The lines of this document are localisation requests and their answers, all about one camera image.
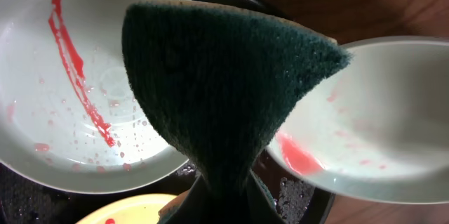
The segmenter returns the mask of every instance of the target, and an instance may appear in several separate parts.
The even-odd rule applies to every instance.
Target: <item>sponge edge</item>
[[[294,22],[191,1],[135,4],[122,33],[147,118],[221,195],[241,189],[296,102],[350,59]]]

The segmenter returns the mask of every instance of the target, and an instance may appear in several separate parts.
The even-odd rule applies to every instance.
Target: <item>dark green scrubbing surface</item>
[[[294,22],[216,4],[136,4],[122,32],[135,98],[219,198],[242,190],[296,102],[349,63]]]

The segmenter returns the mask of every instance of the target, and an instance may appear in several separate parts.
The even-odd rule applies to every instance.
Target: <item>wooden table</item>
[[[389,35],[449,37],[449,0],[266,0],[341,44]],[[337,197],[326,224],[449,224],[449,204],[401,206]]]

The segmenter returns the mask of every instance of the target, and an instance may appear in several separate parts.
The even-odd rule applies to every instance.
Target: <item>yellow plate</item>
[[[175,197],[163,194],[129,197],[98,209],[77,224],[155,224],[159,220],[158,211]]]

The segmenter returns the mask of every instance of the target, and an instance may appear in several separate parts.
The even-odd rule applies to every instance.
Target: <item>white plate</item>
[[[58,39],[62,56],[58,50],[55,35],[64,30],[56,1],[0,0],[2,163],[50,187],[108,193],[153,183],[187,161],[151,127],[128,86],[121,26],[127,6],[139,1],[146,0],[61,0],[83,82],[70,42]]]
[[[351,65],[296,104],[271,155],[339,194],[449,202],[449,41],[386,37],[343,47]]]

